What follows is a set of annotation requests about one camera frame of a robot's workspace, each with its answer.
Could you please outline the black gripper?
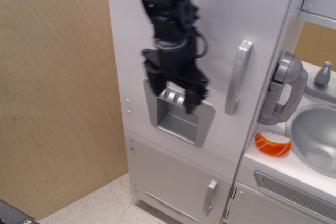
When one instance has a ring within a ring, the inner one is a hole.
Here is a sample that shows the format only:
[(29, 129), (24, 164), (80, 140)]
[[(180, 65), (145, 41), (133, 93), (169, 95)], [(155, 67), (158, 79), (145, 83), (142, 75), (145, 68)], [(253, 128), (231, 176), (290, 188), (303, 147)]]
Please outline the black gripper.
[(144, 49), (145, 68), (153, 93), (159, 96), (172, 82), (185, 89), (186, 114), (194, 110), (206, 97), (208, 79), (197, 68), (197, 40), (189, 38), (187, 44), (177, 50)]

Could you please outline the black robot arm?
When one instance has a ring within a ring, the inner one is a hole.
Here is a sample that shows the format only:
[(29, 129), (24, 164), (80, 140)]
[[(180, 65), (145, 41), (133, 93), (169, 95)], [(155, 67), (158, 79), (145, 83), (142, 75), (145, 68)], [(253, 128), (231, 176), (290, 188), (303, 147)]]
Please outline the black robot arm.
[(197, 40), (203, 36), (194, 23), (198, 8), (191, 0), (141, 0), (154, 27), (156, 49), (144, 49), (147, 77), (155, 95), (167, 82), (185, 89), (183, 105), (192, 114), (207, 95), (208, 79), (197, 68)]

